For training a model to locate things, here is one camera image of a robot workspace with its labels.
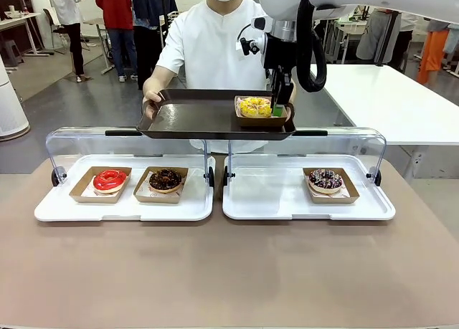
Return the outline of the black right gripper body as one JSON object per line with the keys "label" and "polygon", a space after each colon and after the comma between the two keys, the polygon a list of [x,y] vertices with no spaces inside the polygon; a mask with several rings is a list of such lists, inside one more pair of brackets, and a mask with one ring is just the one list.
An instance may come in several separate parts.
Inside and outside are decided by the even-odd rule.
{"label": "black right gripper body", "polygon": [[291,71],[296,66],[296,43],[283,41],[271,34],[265,34],[265,48],[262,65],[267,70]]}

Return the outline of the person's right hand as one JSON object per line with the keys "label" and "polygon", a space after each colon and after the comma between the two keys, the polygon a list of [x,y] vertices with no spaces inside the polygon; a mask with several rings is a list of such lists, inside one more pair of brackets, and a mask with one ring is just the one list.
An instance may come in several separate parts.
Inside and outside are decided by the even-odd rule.
{"label": "person's right hand", "polygon": [[151,108],[157,110],[162,102],[163,98],[153,90],[145,90],[143,94],[143,109]]}

